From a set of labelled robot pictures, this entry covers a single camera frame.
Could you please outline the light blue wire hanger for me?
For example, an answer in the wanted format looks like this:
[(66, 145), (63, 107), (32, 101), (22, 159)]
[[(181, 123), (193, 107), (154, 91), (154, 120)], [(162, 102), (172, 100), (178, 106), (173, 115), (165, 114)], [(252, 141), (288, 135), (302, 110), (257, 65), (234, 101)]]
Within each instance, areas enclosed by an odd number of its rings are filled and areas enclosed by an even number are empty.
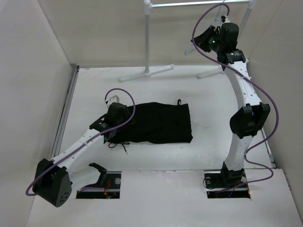
[(220, 22), (219, 15), (220, 15), (220, 11), (221, 11), (221, 7), (222, 7), (223, 3), (225, 3), (225, 1), (213, 6), (211, 8), (211, 9), (214, 9), (216, 7), (219, 7), (219, 10), (216, 14), (214, 21), (212, 23), (210, 23), (206, 28), (203, 29), (202, 34), (194, 37), (194, 35), (196, 34), (197, 27), (198, 27), (199, 23), (202, 21), (202, 17), (198, 20), (198, 22), (196, 23), (196, 25), (194, 27), (194, 31), (192, 32), (192, 39), (191, 39), (192, 44), (186, 48), (185, 53), (184, 53), (185, 55), (188, 55), (191, 52), (193, 52), (194, 50), (196, 50), (195, 46), (197, 46), (204, 52), (211, 51), (211, 49), (208, 48), (207, 45), (205, 46), (203, 44), (203, 42), (204, 41), (207, 42), (209, 40), (209, 38), (215, 33), (215, 30), (216, 30), (215, 25), (216, 25), (216, 23)]

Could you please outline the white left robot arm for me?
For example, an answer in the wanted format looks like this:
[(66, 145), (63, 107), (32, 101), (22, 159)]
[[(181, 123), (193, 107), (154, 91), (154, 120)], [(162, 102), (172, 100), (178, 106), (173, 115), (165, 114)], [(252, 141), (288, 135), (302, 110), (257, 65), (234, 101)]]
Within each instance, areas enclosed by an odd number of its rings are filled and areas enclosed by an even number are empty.
[(108, 141), (134, 117), (136, 107), (113, 102), (106, 114), (95, 120), (70, 148), (51, 160), (42, 159), (36, 168), (35, 179), (26, 195), (40, 196), (55, 207), (62, 206), (79, 192), (97, 189), (107, 191), (110, 180), (107, 170), (90, 160), (93, 145), (99, 139)]

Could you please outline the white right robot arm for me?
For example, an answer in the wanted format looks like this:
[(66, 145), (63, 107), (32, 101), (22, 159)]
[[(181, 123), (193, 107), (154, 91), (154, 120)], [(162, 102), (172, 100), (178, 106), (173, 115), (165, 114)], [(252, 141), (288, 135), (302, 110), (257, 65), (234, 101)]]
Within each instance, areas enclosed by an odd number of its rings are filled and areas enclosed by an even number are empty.
[(204, 52), (215, 52), (217, 61), (228, 77), (235, 93), (238, 111), (230, 119), (232, 143), (219, 173), (205, 174), (207, 189), (232, 188), (241, 185), (245, 175), (246, 151), (257, 133), (262, 129), (270, 105), (262, 103), (250, 82), (246, 58), (237, 49), (239, 27), (234, 23), (209, 26), (192, 42)]

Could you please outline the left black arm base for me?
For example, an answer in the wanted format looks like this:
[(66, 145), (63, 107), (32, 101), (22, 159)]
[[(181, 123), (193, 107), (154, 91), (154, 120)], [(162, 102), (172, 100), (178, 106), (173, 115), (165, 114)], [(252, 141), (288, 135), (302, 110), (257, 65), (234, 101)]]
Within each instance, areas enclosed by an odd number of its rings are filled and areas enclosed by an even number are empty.
[(76, 186), (76, 199), (118, 199), (122, 173), (107, 171), (104, 167), (91, 163), (80, 176), (80, 185)]

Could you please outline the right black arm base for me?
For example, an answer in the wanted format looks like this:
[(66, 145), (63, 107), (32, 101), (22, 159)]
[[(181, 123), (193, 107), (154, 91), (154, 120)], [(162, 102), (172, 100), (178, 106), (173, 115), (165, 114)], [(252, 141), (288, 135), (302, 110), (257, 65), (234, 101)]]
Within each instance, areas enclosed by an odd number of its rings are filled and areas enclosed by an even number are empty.
[(221, 173), (206, 172), (204, 173), (203, 186), (206, 188), (208, 199), (250, 199), (248, 185), (242, 185), (246, 181), (245, 174), (226, 183), (223, 181)]

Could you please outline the black trousers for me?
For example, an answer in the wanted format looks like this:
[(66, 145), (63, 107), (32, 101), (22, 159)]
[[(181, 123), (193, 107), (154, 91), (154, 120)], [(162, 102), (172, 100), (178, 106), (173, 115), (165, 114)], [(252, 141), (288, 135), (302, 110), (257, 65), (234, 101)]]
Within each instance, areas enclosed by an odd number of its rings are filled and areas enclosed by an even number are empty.
[(135, 106), (135, 114), (129, 123), (117, 129), (109, 139), (108, 147), (123, 147), (132, 143), (151, 144), (190, 143), (193, 139), (188, 104), (178, 99), (176, 105), (157, 102)]

